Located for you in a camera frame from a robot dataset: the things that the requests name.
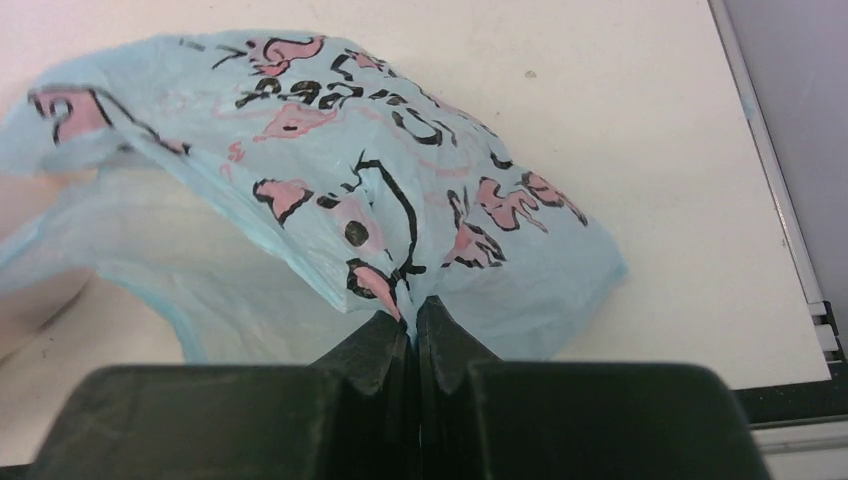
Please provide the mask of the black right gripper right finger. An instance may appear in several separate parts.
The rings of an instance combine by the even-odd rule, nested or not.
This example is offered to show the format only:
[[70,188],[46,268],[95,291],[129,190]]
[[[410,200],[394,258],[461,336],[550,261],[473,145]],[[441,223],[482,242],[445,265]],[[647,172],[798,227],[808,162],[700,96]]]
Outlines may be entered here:
[[506,361],[430,298],[416,321],[428,479],[766,479],[732,392],[675,363]]

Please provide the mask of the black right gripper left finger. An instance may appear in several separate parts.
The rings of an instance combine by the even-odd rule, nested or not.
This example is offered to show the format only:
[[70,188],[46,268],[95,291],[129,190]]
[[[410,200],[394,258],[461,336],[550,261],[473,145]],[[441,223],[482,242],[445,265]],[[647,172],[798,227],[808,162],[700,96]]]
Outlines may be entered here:
[[402,479],[410,342],[377,313],[309,365],[125,365],[88,375],[30,479]]

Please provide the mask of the light blue printed plastic bag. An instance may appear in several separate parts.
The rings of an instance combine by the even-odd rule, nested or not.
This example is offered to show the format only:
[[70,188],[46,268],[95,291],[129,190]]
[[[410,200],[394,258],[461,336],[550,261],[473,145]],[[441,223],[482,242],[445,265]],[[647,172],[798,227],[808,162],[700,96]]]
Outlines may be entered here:
[[1,172],[72,174],[1,243],[1,291],[89,270],[191,363],[309,363],[430,297],[495,353],[556,354],[626,274],[499,137],[339,37],[160,35],[41,74]]

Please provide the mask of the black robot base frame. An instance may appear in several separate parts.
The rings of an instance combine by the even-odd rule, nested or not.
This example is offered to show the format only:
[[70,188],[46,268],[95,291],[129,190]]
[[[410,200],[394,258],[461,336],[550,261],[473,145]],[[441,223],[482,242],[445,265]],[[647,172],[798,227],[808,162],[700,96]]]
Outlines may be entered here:
[[847,364],[828,365],[825,381],[735,390],[749,423],[756,427],[847,419]]

